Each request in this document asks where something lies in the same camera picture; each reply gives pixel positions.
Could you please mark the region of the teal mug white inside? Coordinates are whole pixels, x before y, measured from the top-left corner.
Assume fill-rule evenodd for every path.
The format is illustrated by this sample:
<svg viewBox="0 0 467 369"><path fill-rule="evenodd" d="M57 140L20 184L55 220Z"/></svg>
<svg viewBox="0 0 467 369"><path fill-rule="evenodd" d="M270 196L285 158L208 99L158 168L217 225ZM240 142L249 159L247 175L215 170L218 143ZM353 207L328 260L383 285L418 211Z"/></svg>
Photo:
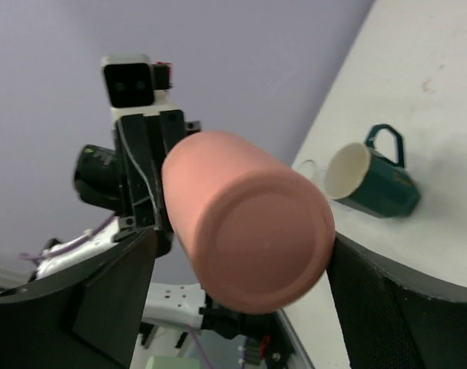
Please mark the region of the teal mug white inside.
<svg viewBox="0 0 467 369"><path fill-rule="evenodd" d="M396 161L376 150L381 131L394 137ZM408 217L421 200L406 171L403 137L387 124L372 126L365 141L338 150L326 169L323 187L331 200L376 218Z"/></svg>

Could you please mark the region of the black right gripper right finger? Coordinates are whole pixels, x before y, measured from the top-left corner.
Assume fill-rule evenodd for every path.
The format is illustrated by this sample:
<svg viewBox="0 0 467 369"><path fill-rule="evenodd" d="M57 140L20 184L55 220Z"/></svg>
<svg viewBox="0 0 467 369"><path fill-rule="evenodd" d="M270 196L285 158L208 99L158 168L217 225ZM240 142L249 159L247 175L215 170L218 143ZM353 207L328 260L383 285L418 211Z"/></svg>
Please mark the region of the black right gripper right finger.
<svg viewBox="0 0 467 369"><path fill-rule="evenodd" d="M467 369L467 288L341 234L327 274L352 368Z"/></svg>

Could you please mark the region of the clear faceted glass cup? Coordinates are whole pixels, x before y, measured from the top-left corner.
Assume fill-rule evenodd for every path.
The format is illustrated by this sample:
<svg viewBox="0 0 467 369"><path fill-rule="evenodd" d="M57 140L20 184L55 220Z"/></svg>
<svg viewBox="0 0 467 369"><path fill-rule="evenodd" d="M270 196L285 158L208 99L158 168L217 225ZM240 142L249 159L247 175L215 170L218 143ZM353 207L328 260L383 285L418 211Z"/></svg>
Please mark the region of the clear faceted glass cup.
<svg viewBox="0 0 467 369"><path fill-rule="evenodd" d="M299 163L296 171L316 184L319 181L319 169L314 160L307 159Z"/></svg>

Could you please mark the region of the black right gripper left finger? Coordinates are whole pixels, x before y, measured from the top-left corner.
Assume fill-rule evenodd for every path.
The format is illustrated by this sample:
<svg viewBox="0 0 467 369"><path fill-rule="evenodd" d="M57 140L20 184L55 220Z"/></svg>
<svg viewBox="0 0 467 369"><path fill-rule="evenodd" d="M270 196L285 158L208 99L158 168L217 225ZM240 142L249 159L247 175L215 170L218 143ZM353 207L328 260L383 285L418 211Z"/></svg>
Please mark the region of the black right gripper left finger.
<svg viewBox="0 0 467 369"><path fill-rule="evenodd" d="M0 369L128 368L157 247L153 231L0 294Z"/></svg>

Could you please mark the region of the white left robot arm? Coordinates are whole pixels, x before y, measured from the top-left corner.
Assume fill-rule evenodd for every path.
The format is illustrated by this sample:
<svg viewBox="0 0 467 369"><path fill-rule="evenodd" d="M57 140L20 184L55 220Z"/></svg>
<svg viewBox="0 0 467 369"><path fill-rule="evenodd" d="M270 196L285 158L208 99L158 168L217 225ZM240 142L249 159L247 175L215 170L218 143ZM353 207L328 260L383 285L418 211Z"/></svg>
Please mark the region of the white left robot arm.
<svg viewBox="0 0 467 369"><path fill-rule="evenodd" d="M185 121L180 111L166 111L146 119L151 154L158 164L179 140L201 130L200 122ZM85 203L112 212L101 225L86 231L68 242L51 239L43 251L32 259L37 264L34 279L60 271L109 249L137 230L138 216L127 208L128 199L118 193L118 175L126 172L124 150L97 145L85 145L78 154L74 185ZM180 332L176 348L181 349L188 337L195 337L198 330L214 331L221 337L233 339L243 335L246 340L240 349L241 367L268 368L284 366L290 353L290 344L284 342L274 314L245 315L234 313L214 302L196 286L154 284L154 291L165 293L165 307L156 298L145 305L143 321L139 328L141 345L150 347L159 328Z"/></svg>

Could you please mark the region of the pink plastic cup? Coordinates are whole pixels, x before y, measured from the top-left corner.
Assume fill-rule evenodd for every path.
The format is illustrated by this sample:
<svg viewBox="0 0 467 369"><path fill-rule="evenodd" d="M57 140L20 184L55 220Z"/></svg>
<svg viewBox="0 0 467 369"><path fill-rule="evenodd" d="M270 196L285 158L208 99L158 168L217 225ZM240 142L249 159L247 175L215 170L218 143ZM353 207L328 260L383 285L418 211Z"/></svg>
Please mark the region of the pink plastic cup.
<svg viewBox="0 0 467 369"><path fill-rule="evenodd" d="M196 133L162 168L167 213L210 297L265 314L303 296L320 279L335 241L323 193L238 135Z"/></svg>

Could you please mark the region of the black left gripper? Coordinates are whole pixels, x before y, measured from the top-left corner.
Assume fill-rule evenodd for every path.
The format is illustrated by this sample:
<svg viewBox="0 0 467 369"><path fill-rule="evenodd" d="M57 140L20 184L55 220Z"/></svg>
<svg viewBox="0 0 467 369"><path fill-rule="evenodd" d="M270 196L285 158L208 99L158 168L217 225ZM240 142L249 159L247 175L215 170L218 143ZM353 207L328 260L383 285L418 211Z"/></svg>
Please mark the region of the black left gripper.
<svg viewBox="0 0 467 369"><path fill-rule="evenodd" d="M121 205L114 241L151 229L156 256L171 250L174 232L164 203L161 169L172 148L201 131L199 121L185 121L181 110L156 115L125 115L114 124L114 146Z"/></svg>

